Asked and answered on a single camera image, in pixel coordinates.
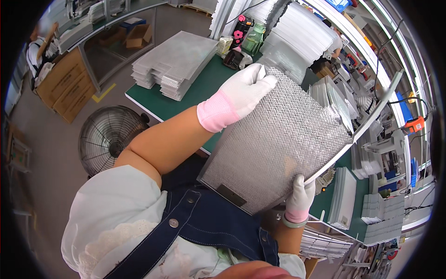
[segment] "lace trim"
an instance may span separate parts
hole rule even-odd
[[[116,228],[103,231],[95,242],[90,242],[85,246],[85,251],[79,254],[78,272],[81,279],[90,279],[99,261],[110,251],[132,238],[149,234],[158,223],[147,220],[138,220],[134,223],[122,223]]]

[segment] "white glove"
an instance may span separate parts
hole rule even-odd
[[[304,176],[296,175],[293,181],[293,194],[286,200],[284,218],[285,225],[298,228],[308,221],[308,211],[314,200],[316,184],[313,180],[304,186]]]
[[[273,75],[259,79],[262,65],[256,63],[230,77],[209,99],[198,104],[200,124],[209,132],[220,132],[254,110],[277,84]]]

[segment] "yellow floor marking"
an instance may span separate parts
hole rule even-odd
[[[93,100],[95,100],[95,102],[96,103],[99,103],[99,101],[101,101],[102,100],[102,98],[104,98],[105,97],[105,95],[107,95],[107,93],[109,93],[109,91],[110,90],[112,90],[113,89],[113,87],[115,87],[116,86],[116,83],[114,83],[114,84],[112,84],[99,98],[98,97],[96,97],[96,95],[93,95],[91,98],[93,99]]]

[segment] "denim overall strap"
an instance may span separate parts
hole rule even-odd
[[[201,194],[187,190],[179,203],[104,279],[142,279],[160,261],[186,225]]]
[[[260,227],[260,221],[205,186],[190,185],[168,192],[162,220],[169,218],[183,193],[191,188],[201,193],[201,199],[180,237],[198,245],[229,248],[250,260],[279,266],[277,241]]]

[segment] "workbench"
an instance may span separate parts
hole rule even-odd
[[[253,57],[253,60],[257,61],[260,56],[261,54],[259,53]],[[198,75],[197,79],[191,85],[180,102],[163,96],[160,92],[161,87],[158,84],[155,84],[151,89],[146,89],[135,84],[127,90],[125,95],[154,118],[158,119],[160,122],[163,122],[186,110],[187,108],[198,105],[199,103],[207,100],[215,92],[217,92],[219,87],[233,74],[235,74],[235,70],[225,67],[222,64],[222,59],[216,55]],[[319,78],[311,70],[307,69],[301,87],[303,90],[307,91],[309,85],[314,84],[318,80]],[[216,133],[203,145],[201,149],[207,154],[211,154],[221,135],[222,133]],[[347,167],[349,170],[351,170],[350,150],[348,150],[336,162],[335,167]],[[313,205],[310,208],[310,215],[314,219],[319,220],[322,211],[325,211],[322,223],[335,229],[326,223],[328,214],[330,213],[333,188],[333,185],[330,185],[326,188],[326,191],[315,196]],[[363,197],[365,194],[368,194],[368,179],[357,180],[355,206],[350,229],[347,231],[335,229],[345,236],[352,239],[357,238],[359,241],[364,240],[367,229],[367,224],[361,220]]]

